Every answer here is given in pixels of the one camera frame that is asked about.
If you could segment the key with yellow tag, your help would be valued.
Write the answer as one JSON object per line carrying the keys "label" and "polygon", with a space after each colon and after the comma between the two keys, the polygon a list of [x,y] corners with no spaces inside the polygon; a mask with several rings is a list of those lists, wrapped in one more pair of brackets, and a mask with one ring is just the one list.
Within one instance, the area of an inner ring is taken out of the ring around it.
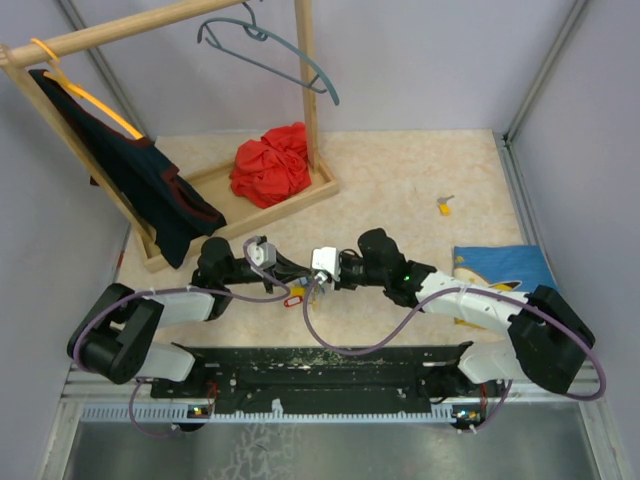
{"label": "key with yellow tag", "polygon": [[451,214],[451,209],[448,205],[448,202],[454,198],[454,195],[439,197],[436,200],[438,210],[442,216],[449,216]]}

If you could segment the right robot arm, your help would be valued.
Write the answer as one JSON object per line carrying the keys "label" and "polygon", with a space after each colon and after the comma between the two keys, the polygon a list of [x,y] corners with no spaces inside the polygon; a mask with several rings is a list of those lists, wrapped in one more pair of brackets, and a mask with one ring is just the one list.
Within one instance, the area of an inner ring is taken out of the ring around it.
{"label": "right robot arm", "polygon": [[502,335],[500,342],[471,344],[447,370],[454,393],[470,395],[481,383],[501,379],[529,380],[568,394],[595,337],[558,291],[544,285],[531,292],[501,291],[464,282],[406,259],[382,228],[363,233],[358,248],[331,260],[336,288],[380,287],[398,306],[449,315]]}

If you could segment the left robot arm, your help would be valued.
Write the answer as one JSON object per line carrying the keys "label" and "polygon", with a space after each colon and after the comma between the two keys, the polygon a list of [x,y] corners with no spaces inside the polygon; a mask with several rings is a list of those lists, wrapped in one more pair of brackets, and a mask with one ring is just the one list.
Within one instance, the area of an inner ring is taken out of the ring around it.
{"label": "left robot arm", "polygon": [[289,284],[311,270],[279,253],[264,236],[248,239],[236,258],[227,240],[213,237],[201,247],[197,268],[185,287],[136,291],[109,285],[67,343],[81,370],[120,385],[133,379],[168,380],[184,395],[201,394],[208,373],[187,348],[154,341],[156,331],[222,316],[232,299],[271,303],[290,295]]}

